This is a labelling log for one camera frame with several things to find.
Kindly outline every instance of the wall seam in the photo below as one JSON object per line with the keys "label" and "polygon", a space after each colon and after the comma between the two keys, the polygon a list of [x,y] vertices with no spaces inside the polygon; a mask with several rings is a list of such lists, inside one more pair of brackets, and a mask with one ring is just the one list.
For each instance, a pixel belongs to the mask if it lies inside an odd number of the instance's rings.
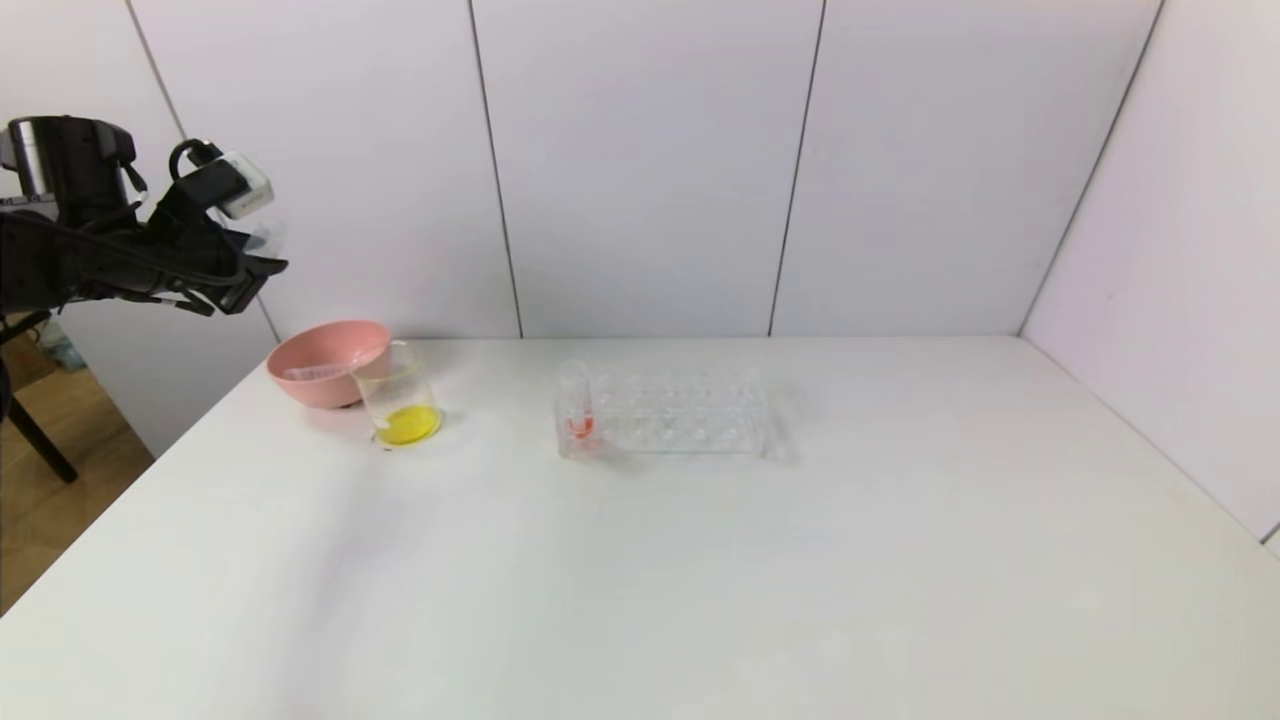
{"label": "wall seam", "polygon": [[502,199],[502,177],[498,174],[498,147],[493,141],[493,118],[489,117],[489,88],[484,82],[484,63],[480,60],[480,28],[476,26],[474,0],[467,0],[471,14],[471,44],[476,49],[476,73],[480,76],[480,101],[484,104],[484,124],[489,133],[489,156],[493,159],[493,183],[498,191],[498,215],[502,218],[502,242],[507,249],[507,270],[511,273],[511,297],[516,302],[516,329],[525,337],[525,323],[520,315],[520,290],[516,287],[516,261],[511,256],[511,233],[507,229],[507,205]]}
{"label": "wall seam", "polygon": [[1160,14],[1164,9],[1165,0],[1160,0],[1160,5],[1156,6],[1156,12],[1151,17],[1151,27],[1147,28],[1147,37],[1142,41],[1142,50],[1138,51],[1138,61],[1133,65],[1133,73],[1129,76],[1129,82],[1125,83],[1124,94],[1120,95],[1120,104],[1116,105],[1116,114],[1111,118],[1111,126],[1107,127],[1106,138],[1102,141],[1098,156],[1093,160],[1093,168],[1089,169],[1089,177],[1084,181],[1084,187],[1080,188],[1080,196],[1075,200],[1075,208],[1071,209],[1071,217],[1066,219],[1066,227],[1062,228],[1062,237],[1059,238],[1057,246],[1053,249],[1053,256],[1048,260],[1048,268],[1041,278],[1039,287],[1036,288],[1036,295],[1032,296],[1032,301],[1027,305],[1027,314],[1023,315],[1023,323],[1018,327],[1018,332],[1015,333],[1018,337],[1023,337],[1023,333],[1027,332],[1027,323],[1032,319],[1032,311],[1036,309],[1036,304],[1039,302],[1041,293],[1044,292],[1044,286],[1048,284],[1048,277],[1053,274],[1053,265],[1057,264],[1057,259],[1062,254],[1066,238],[1071,234],[1071,225],[1075,224],[1075,217],[1080,213],[1080,208],[1084,205],[1084,199],[1089,193],[1089,186],[1093,184],[1093,177],[1098,173],[1098,168],[1102,165],[1103,155],[1107,154],[1107,146],[1111,145],[1111,136],[1115,133],[1116,124],[1120,123],[1120,115],[1124,113],[1124,106],[1129,101],[1129,92],[1133,90],[1133,83],[1138,79],[1138,73],[1142,72],[1142,63],[1147,58],[1147,49],[1151,47],[1151,38],[1156,35],[1156,24],[1160,23]]}
{"label": "wall seam", "polygon": [[800,181],[800,159],[804,156],[804,133],[809,128],[809,105],[813,102],[813,78],[818,74],[818,50],[822,47],[822,26],[827,22],[827,0],[822,0],[818,13],[818,37],[813,44],[813,64],[809,67],[809,91],[804,96],[804,115],[800,118],[800,142],[796,146],[796,164],[791,172],[791,197],[787,199],[787,219],[782,224],[782,247],[778,250],[778,275],[773,279],[773,304],[769,305],[769,328],[765,337],[773,337],[773,319],[778,314],[778,291],[782,287],[782,263],[787,256],[787,236],[791,233],[791,211],[796,205],[796,184]]}

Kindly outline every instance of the white table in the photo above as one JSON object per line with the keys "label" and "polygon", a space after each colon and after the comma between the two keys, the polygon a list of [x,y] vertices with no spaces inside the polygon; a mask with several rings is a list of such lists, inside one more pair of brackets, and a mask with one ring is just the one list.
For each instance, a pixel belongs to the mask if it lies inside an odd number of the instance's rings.
{"label": "white table", "polygon": [[[431,342],[407,451],[255,372],[0,619],[0,717],[1280,717],[1280,562],[1012,338]],[[769,460],[566,461],[564,357]]]}

